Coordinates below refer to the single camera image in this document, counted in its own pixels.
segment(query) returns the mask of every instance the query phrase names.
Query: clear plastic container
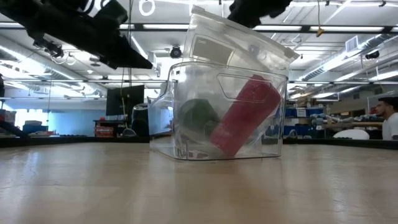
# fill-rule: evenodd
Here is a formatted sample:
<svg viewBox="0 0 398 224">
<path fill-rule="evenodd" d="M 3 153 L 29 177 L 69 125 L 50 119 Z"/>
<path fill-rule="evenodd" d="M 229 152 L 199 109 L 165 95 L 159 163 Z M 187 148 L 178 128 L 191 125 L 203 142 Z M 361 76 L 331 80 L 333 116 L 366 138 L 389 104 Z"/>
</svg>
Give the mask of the clear plastic container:
<svg viewBox="0 0 398 224">
<path fill-rule="evenodd" d="M 299 55 L 266 36 L 195 6 L 183 62 L 210 62 L 280 75 Z"/>
<path fill-rule="evenodd" d="M 298 55 L 251 29 L 192 10 L 183 63 L 148 108 L 150 147 L 176 159 L 280 156 L 289 65 Z"/>
<path fill-rule="evenodd" d="M 187 160 L 280 156 L 286 84 L 284 75 L 201 62 L 176 64 L 166 93 L 149 108 L 150 127 L 161 123 L 169 135 L 154 138 L 150 146 Z M 173 116 L 151 121 L 171 108 Z"/>
</svg>

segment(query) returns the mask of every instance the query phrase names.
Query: red rectangular object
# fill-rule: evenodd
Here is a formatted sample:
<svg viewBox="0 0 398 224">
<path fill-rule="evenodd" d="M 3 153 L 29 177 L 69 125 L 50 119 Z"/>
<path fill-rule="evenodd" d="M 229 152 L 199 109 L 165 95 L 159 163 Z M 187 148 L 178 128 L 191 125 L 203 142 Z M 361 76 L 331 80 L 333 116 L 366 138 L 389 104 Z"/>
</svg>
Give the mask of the red rectangular object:
<svg viewBox="0 0 398 224">
<path fill-rule="evenodd" d="M 259 75 L 246 82 L 210 136 L 227 156 L 235 156 L 256 128 L 279 106 L 280 94 Z"/>
</svg>

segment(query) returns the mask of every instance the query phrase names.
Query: dark green object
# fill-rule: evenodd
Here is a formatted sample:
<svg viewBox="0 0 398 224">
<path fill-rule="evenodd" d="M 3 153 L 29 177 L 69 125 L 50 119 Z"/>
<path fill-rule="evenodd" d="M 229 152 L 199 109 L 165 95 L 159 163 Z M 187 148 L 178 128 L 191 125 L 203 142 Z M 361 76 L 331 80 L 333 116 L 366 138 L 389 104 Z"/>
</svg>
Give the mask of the dark green object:
<svg viewBox="0 0 398 224">
<path fill-rule="evenodd" d="M 196 133 L 210 136 L 220 119 L 208 100 L 193 99 L 185 102 L 178 111 L 180 125 Z"/>
</svg>

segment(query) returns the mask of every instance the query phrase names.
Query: security camera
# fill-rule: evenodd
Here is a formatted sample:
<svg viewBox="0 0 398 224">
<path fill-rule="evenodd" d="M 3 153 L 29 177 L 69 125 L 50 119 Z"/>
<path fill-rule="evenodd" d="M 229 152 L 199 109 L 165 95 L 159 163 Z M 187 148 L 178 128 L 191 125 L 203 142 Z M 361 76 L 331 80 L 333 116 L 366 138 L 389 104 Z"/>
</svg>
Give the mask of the security camera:
<svg viewBox="0 0 398 224">
<path fill-rule="evenodd" d="M 173 49 L 170 51 L 171 58 L 180 58 L 182 56 L 182 52 L 180 50 L 180 46 L 173 46 Z"/>
</svg>

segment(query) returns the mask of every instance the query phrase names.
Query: black monitor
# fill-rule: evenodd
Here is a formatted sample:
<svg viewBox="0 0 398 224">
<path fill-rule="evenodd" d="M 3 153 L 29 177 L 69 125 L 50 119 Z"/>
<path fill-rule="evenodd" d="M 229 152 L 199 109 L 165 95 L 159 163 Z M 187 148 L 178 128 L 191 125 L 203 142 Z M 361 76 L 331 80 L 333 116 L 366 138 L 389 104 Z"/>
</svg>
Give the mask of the black monitor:
<svg viewBox="0 0 398 224">
<path fill-rule="evenodd" d="M 125 112 L 123 112 L 122 98 L 124 99 Z M 128 118 L 130 118 L 133 107 L 143 102 L 143 85 L 108 90 L 106 97 L 106 115 L 124 115 L 124 113 L 126 113 Z"/>
</svg>

